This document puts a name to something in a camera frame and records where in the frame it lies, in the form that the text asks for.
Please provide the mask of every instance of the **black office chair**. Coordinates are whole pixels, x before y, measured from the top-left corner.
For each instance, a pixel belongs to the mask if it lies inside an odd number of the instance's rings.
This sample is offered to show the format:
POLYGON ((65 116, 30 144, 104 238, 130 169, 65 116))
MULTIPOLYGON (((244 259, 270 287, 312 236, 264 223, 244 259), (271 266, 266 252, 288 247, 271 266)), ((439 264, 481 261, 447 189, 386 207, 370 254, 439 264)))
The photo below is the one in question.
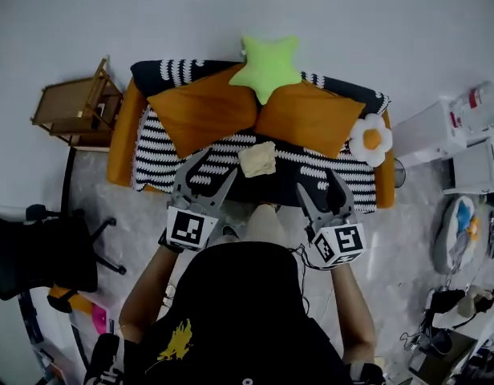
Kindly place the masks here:
POLYGON ((26 209, 33 224, 0 218, 0 298, 8 300, 38 286, 68 288, 62 298, 48 297, 57 310, 67 312, 68 299, 78 291, 97 290, 96 262, 121 275, 126 269, 115 266, 94 252, 93 244, 107 226, 108 218, 92 235, 76 210, 71 217, 47 211, 43 205, 26 209))

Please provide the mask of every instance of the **marble floor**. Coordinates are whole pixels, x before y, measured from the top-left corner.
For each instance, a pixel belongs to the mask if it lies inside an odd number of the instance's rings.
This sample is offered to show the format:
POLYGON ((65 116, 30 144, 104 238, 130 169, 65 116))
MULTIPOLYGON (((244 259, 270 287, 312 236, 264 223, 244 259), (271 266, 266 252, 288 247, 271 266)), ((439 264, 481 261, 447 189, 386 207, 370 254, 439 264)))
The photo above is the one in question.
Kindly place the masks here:
MULTIPOLYGON (((91 231, 106 217, 117 219, 117 226, 104 232, 96 250, 128 269, 125 276, 119 276, 99 267, 100 293, 113 298, 114 311, 118 312, 156 251, 165 225, 167 195, 138 193, 107 183, 106 161, 105 153, 77 152, 71 179, 71 207, 85 209, 91 231)), ((416 331, 429 289, 447 283, 445 276, 435 272, 430 259, 431 245, 447 203, 442 194, 442 184, 447 177, 442 163, 411 168, 404 185, 397 190, 394 208, 358 217, 364 224, 370 249, 352 267, 375 321, 379 336, 377 355, 383 358, 385 372, 389 380, 393 379, 391 382, 407 376, 406 362, 410 355, 403 350, 400 335, 416 331)), ((225 215, 236 224, 239 234, 253 209, 253 205, 232 201, 223 205, 225 215)), ((478 209, 481 217, 479 246, 473 261, 452 277, 452 288, 464 288, 471 282, 494 286, 494 260, 485 258, 489 208, 479 205, 478 209)), ((302 211, 282 207, 278 216, 289 234, 289 241, 297 247, 306 239, 302 211)), ((174 286, 192 256, 190 252, 180 255, 172 275, 174 286)), ((341 353, 330 273, 308 269, 304 285, 310 302, 309 315, 316 319, 341 353)), ((212 305, 217 299, 210 297, 212 305)))

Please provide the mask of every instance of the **black and white marker cube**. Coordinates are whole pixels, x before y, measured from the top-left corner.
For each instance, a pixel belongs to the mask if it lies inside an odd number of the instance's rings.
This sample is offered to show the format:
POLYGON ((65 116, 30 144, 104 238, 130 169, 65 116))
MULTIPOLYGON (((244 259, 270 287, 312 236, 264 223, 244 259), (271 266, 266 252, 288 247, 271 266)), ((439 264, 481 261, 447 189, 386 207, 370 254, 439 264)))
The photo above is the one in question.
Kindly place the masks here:
POLYGON ((357 258, 366 247, 362 224, 345 224, 324 227, 313 239, 314 248, 320 254, 314 256, 321 267, 345 264, 357 258))
POLYGON ((218 220, 187 209, 168 207, 167 243, 181 248, 204 248, 218 220))

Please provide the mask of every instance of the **pink object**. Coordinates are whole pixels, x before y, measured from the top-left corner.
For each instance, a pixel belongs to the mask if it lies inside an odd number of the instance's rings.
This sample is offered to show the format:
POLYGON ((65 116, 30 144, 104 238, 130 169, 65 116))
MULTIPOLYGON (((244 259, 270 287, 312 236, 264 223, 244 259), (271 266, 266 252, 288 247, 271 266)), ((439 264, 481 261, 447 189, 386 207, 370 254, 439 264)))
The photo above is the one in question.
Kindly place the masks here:
POLYGON ((99 335, 106 334, 106 310, 96 304, 92 307, 92 322, 99 335))

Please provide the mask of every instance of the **orange pillow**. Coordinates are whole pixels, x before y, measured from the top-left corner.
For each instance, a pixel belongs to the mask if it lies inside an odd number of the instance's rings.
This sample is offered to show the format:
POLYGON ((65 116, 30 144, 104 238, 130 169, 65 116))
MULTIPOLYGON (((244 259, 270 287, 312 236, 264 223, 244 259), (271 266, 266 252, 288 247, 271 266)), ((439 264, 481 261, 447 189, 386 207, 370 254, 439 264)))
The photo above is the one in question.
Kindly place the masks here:
POLYGON ((229 85, 242 67, 238 64, 188 86, 148 97, 180 158, 256 123, 253 91, 229 85))
POLYGON ((365 105, 302 81, 273 92, 254 131, 337 158, 365 105))

